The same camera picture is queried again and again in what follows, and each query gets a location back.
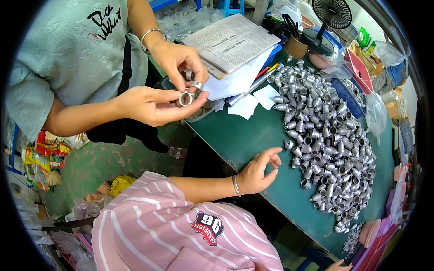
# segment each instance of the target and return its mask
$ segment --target pen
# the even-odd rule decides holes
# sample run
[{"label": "pen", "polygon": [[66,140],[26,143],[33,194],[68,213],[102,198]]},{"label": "pen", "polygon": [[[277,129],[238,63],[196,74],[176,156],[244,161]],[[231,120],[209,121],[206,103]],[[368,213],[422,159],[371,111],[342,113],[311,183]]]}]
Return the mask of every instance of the pen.
[{"label": "pen", "polygon": [[260,71],[258,73],[258,75],[256,76],[255,80],[258,79],[262,74],[264,74],[264,72],[266,72],[270,67],[265,67],[262,71]]},{"label": "pen", "polygon": [[265,73],[269,73],[270,71],[274,70],[277,67],[278,63],[274,64],[273,67],[269,68]]}]

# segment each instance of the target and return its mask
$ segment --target pink striped shirt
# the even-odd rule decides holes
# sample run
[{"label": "pink striped shirt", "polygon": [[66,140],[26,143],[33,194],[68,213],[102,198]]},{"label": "pink striped shirt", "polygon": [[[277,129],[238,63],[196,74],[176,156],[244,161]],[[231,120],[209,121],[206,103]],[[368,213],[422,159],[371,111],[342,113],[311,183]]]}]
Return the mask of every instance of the pink striped shirt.
[{"label": "pink striped shirt", "polygon": [[252,214],[232,204],[185,201],[169,178],[145,172],[93,223],[100,271],[283,270]]}]

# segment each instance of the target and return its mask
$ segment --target green table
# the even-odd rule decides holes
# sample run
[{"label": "green table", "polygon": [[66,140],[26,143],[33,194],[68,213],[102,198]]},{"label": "green table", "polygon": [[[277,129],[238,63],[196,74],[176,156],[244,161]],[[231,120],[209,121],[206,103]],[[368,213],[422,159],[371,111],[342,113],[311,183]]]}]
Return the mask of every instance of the green table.
[{"label": "green table", "polygon": [[[286,63],[287,54],[282,50],[273,63],[282,61]],[[305,58],[305,67],[312,66],[309,58]],[[263,83],[258,89],[267,85]],[[204,119],[189,123],[196,131],[229,165],[241,171],[245,165],[258,153],[271,147],[283,147],[283,141],[288,139],[283,129],[283,112],[264,109],[260,104],[249,120],[238,115],[228,115],[227,108],[212,113]],[[360,122],[366,129],[365,118]],[[372,151],[377,155],[377,173],[374,188],[369,204],[360,212],[358,222],[372,221],[384,217],[385,204],[393,185],[394,162],[392,158],[392,126],[388,118],[386,130],[381,134],[381,146],[377,139],[368,133],[372,144]],[[293,154],[283,149],[279,154],[282,165],[276,180],[261,195],[276,209],[284,214],[292,223],[305,232],[310,238],[319,243],[337,258],[344,258],[343,244],[346,234],[337,234],[333,231],[335,216],[316,210],[309,198],[314,194],[315,188],[306,190],[300,186],[303,179],[299,169],[293,169],[289,163]]]}]

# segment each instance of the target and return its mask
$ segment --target hand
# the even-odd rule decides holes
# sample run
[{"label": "hand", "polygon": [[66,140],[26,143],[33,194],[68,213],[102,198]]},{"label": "hand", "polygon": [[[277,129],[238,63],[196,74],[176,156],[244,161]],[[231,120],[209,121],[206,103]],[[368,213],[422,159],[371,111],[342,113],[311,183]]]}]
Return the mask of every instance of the hand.
[{"label": "hand", "polygon": [[331,264],[325,271],[349,271],[352,268],[352,263],[349,266],[340,266],[344,259]]},{"label": "hand", "polygon": [[179,99],[180,95],[176,90],[138,86],[130,88],[113,101],[120,118],[132,118],[156,127],[182,120],[197,112],[207,101],[208,92],[202,92],[191,104],[180,108],[169,103]]},{"label": "hand", "polygon": [[[237,175],[237,185],[240,194],[254,194],[265,190],[276,178],[277,166],[282,162],[277,155],[282,148],[270,148],[257,154],[247,166]],[[264,170],[270,163],[274,168],[267,176],[264,176]]]},{"label": "hand", "polygon": [[[195,81],[202,84],[205,84],[209,79],[208,72],[202,65],[194,47],[159,40],[154,41],[148,50],[157,65],[163,68],[173,85],[181,92],[184,92],[187,87],[186,81],[180,73],[183,69],[192,69],[195,73]],[[197,88],[191,87],[188,91],[194,93]]]}]

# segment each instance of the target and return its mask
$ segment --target goldfish 96 logo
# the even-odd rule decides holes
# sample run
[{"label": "goldfish 96 logo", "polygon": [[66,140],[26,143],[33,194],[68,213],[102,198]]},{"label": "goldfish 96 logo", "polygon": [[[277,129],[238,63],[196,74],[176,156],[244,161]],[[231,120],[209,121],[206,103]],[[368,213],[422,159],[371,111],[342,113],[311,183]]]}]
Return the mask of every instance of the goldfish 96 logo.
[{"label": "goldfish 96 logo", "polygon": [[217,245],[217,237],[223,233],[220,218],[199,211],[196,220],[190,224],[195,232],[201,233],[208,245]]}]

